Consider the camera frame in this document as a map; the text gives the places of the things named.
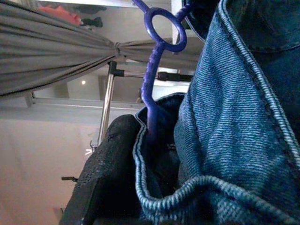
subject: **denim jacket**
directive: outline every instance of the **denim jacket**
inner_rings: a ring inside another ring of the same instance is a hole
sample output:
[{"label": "denim jacket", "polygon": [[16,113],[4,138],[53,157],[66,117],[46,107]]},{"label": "denim jacket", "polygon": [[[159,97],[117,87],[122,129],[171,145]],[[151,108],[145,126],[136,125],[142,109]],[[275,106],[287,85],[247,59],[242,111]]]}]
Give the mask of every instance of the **denim jacket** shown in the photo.
[{"label": "denim jacket", "polygon": [[299,18],[295,0],[219,2],[188,93],[157,101],[156,144],[136,115],[141,218],[300,224]]}]

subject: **black bracket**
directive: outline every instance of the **black bracket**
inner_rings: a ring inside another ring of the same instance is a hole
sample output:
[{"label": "black bracket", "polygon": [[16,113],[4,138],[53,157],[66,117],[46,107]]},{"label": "black bracket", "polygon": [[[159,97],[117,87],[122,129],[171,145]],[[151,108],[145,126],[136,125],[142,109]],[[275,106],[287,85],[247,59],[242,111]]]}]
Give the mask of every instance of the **black bracket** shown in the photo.
[{"label": "black bracket", "polygon": [[113,74],[114,76],[124,76],[124,70],[123,69],[117,69],[117,62],[111,61],[109,64],[109,73]]},{"label": "black bracket", "polygon": [[75,178],[75,177],[61,177],[61,180],[71,180],[73,182],[77,182],[78,178]]}]

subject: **contrast stitching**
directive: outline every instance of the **contrast stitching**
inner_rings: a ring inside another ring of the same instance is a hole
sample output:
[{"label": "contrast stitching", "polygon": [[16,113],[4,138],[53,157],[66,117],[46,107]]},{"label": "contrast stitching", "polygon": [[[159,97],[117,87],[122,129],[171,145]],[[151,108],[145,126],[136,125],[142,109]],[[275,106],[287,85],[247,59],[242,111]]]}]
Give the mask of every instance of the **contrast stitching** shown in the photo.
[{"label": "contrast stitching", "polygon": [[249,65],[249,62],[247,61],[247,59],[245,59],[244,56],[240,53],[238,47],[236,46],[236,43],[232,40],[231,34],[228,32],[228,30],[226,28],[226,25],[224,24],[223,20],[221,19],[218,10],[216,11],[216,18],[217,18],[218,22],[220,23],[223,31],[226,33],[227,39],[231,43],[231,45],[234,48],[235,52],[240,57],[240,59],[243,61],[245,68],[248,70],[248,72],[250,74],[250,77],[251,77],[252,81],[255,84],[256,90],[259,92],[259,97],[260,97],[260,99],[261,99],[261,101],[264,104],[265,109],[266,109],[266,115],[267,115],[267,117],[269,118],[270,122],[273,125],[272,127],[274,129],[274,132],[276,134],[276,138],[277,138],[278,142],[283,147],[283,153],[286,156],[287,164],[288,164],[289,168],[292,170],[292,176],[294,177],[295,183],[298,186],[298,193],[300,193],[300,175],[299,175],[299,171],[298,171],[298,168],[296,166],[296,163],[295,163],[295,158],[294,158],[293,154],[289,151],[288,143],[284,139],[284,134],[282,132],[282,129],[279,126],[277,120],[274,117],[274,112],[271,110],[270,104],[268,103],[268,101],[266,99],[264,91],[261,89],[260,83],[257,80],[256,74],[255,74],[255,71],[253,71],[253,69],[252,69],[251,65]]}]

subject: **black fabric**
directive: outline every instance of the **black fabric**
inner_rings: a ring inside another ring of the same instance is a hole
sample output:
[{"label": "black fabric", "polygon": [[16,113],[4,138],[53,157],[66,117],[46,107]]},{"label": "black fabric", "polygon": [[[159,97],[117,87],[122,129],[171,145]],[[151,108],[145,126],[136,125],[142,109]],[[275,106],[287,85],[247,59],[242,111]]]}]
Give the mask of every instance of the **black fabric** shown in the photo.
[{"label": "black fabric", "polygon": [[84,165],[60,225],[91,225],[99,218],[138,218],[133,144],[140,129],[132,115],[118,117]]},{"label": "black fabric", "polygon": [[192,2],[195,2],[195,6],[187,15],[187,22],[198,37],[205,40],[219,0],[182,0],[182,5]]}]

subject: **metal rod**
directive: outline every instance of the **metal rod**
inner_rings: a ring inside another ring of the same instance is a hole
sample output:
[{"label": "metal rod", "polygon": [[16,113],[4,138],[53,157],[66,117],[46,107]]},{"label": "metal rod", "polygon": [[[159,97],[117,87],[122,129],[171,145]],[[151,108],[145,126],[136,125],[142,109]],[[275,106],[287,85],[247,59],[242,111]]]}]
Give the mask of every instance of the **metal rod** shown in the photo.
[{"label": "metal rod", "polygon": [[143,78],[145,75],[145,72],[131,72],[131,71],[124,71],[124,77],[137,77],[137,78]]},{"label": "metal rod", "polygon": [[106,131],[107,131],[107,127],[108,127],[109,111],[110,111],[110,105],[111,105],[111,101],[112,101],[112,97],[113,97],[113,81],[114,81],[114,75],[108,73],[105,98],[104,98],[104,102],[103,102],[100,131],[99,131],[98,140],[97,140],[98,146],[100,144],[100,140],[103,141]]}]

